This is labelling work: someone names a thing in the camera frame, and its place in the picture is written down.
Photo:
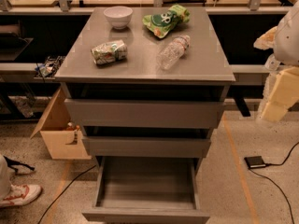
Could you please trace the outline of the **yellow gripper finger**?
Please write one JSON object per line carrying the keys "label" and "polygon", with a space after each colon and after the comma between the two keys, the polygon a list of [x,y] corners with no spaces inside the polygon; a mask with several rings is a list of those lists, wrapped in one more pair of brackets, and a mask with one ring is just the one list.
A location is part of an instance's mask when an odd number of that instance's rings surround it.
{"label": "yellow gripper finger", "polygon": [[261,35],[255,40],[255,42],[253,43],[253,47],[262,50],[273,48],[276,31],[277,31],[276,26],[269,29],[267,32],[265,32],[263,35]]}
{"label": "yellow gripper finger", "polygon": [[299,67],[292,66],[276,74],[274,86],[261,113],[261,120],[280,121],[299,101]]}

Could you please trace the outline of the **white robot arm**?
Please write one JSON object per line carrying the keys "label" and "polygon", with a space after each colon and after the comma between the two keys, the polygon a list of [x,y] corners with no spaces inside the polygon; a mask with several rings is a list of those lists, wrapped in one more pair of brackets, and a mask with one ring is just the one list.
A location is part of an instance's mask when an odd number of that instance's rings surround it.
{"label": "white robot arm", "polygon": [[270,125],[280,121],[299,101],[299,1],[278,26],[257,38],[253,47],[273,50],[264,64],[270,75],[265,81],[257,118]]}

